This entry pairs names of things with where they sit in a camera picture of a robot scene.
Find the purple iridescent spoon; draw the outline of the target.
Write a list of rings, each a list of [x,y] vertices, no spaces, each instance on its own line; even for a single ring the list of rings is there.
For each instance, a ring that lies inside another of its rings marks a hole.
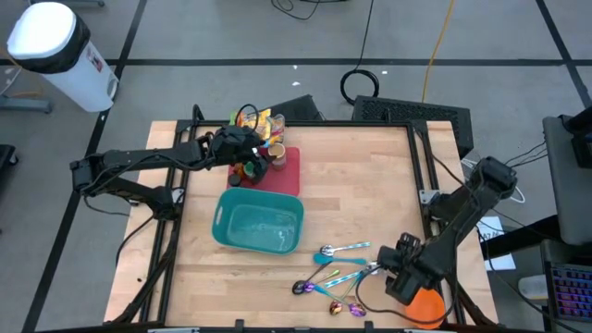
[[[339,273],[340,273],[340,270],[336,269],[333,272],[331,272],[330,274],[327,274],[326,276],[322,277],[321,279],[319,279],[316,282],[308,281],[304,284],[303,291],[304,292],[311,292],[314,289],[316,284],[324,282],[326,280],[329,280],[330,278],[336,277]]]

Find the black desk beam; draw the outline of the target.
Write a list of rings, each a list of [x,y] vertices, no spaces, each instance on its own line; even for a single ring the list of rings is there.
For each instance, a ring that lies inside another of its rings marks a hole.
[[[486,259],[493,259],[537,246],[544,240],[561,241],[559,221],[556,215],[485,240],[481,243],[481,250]]]

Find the teal plastic spoon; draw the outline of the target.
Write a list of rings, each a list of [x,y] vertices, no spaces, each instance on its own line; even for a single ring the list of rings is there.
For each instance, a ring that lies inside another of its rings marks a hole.
[[[348,263],[355,265],[367,265],[367,261],[363,258],[340,258],[335,256],[327,256],[321,253],[314,254],[314,262],[319,265],[332,263]]]

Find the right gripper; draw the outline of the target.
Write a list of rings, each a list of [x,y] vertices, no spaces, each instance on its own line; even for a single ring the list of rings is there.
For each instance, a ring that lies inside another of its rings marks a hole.
[[[387,294],[404,305],[409,305],[421,288],[434,285],[434,274],[420,260],[422,250],[418,238],[402,233],[394,249],[381,246],[378,251],[379,267],[396,275],[387,283]]]

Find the yellow blue chips bag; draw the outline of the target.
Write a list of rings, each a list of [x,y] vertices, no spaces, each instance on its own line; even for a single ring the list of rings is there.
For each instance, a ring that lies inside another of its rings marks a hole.
[[[240,127],[247,126],[255,129],[255,132],[262,140],[268,140],[271,137],[272,129],[271,109],[267,108],[259,111],[257,115],[254,112],[242,112],[237,120],[237,124]]]

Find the white trash bin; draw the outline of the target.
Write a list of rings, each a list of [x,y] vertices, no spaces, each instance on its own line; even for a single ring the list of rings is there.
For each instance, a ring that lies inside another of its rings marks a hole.
[[[119,79],[107,64],[84,20],[58,2],[30,5],[6,42],[22,68],[41,75],[89,113],[111,108]]]

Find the black desk device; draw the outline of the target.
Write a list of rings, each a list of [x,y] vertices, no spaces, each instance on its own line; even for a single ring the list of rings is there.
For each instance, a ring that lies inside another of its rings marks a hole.
[[[560,119],[573,135],[571,144],[578,166],[592,169],[592,105],[576,116],[561,115]]]

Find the backlit keyboard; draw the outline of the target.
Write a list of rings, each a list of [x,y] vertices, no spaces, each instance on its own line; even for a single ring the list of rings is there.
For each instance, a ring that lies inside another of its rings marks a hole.
[[[553,314],[592,323],[592,266],[546,262],[545,272]]]

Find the grey furniture base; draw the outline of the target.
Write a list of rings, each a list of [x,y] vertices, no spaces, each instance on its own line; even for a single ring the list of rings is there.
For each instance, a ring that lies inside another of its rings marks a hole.
[[[0,95],[0,111],[31,111],[50,114],[52,106],[47,100]]]

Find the black metal table frame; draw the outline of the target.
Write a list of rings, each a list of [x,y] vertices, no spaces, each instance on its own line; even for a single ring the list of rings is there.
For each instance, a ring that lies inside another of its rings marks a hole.
[[[406,128],[351,121],[315,125],[286,128],[286,142],[301,153],[299,197],[305,212],[296,251],[271,255],[216,242],[211,230],[216,204],[227,187],[228,167],[191,172],[178,250],[168,275],[170,289],[166,295],[161,281],[155,286],[148,320],[159,318],[161,296],[168,296],[167,307],[162,307],[164,324],[202,331],[234,326],[237,319],[245,328],[363,328],[364,321],[372,321],[374,328],[413,326],[394,314],[355,317],[346,306],[341,314],[331,315],[327,296],[290,292],[296,280],[317,268],[313,253],[325,244],[370,241],[371,248],[342,255],[374,259],[381,245],[394,246],[402,232],[424,234]],[[157,227],[151,222],[123,249],[106,321],[123,312],[147,278]],[[497,322],[476,231],[459,249],[458,270],[474,302]]]

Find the black box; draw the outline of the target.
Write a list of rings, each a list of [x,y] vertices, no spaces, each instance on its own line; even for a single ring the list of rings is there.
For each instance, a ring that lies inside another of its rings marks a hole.
[[[277,105],[269,106],[273,116],[282,115],[288,121],[324,120],[313,96],[306,94]]]

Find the teal plastic bin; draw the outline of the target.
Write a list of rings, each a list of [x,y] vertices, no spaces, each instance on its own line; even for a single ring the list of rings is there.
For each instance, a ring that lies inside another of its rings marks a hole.
[[[228,247],[288,255],[300,244],[303,220],[304,206],[296,196],[230,188],[218,199],[212,235]]]

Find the white rounded object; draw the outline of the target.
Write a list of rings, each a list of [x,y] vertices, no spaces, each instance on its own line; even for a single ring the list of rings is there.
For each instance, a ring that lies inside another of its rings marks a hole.
[[[518,280],[518,290],[532,301],[546,301],[549,298],[547,278],[545,275],[521,277]]]

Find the black chair base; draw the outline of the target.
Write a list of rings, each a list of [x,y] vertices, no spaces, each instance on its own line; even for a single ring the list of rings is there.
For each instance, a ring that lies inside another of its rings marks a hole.
[[[9,144],[0,144],[0,181],[8,174],[11,167],[19,162],[16,148]]]

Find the dark metal spoon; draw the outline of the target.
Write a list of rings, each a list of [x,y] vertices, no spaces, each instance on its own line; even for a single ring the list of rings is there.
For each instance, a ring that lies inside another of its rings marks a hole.
[[[296,282],[295,282],[295,283],[292,285],[291,292],[292,292],[294,295],[300,295],[300,294],[303,294],[303,293],[304,293],[304,288],[305,288],[306,284],[307,284],[307,283],[309,283],[309,282],[310,282],[310,280],[311,280],[311,279],[312,279],[314,276],[316,276],[316,275],[317,275],[319,272],[321,272],[321,271],[322,271],[322,270],[323,270],[323,269],[324,269],[326,266],[327,266],[327,264],[320,265],[320,266],[319,266],[319,267],[318,267],[318,268],[317,268],[317,269],[314,271],[314,273],[313,273],[313,274],[312,274],[310,277],[308,277],[306,280],[297,280],[297,281],[296,281]]]

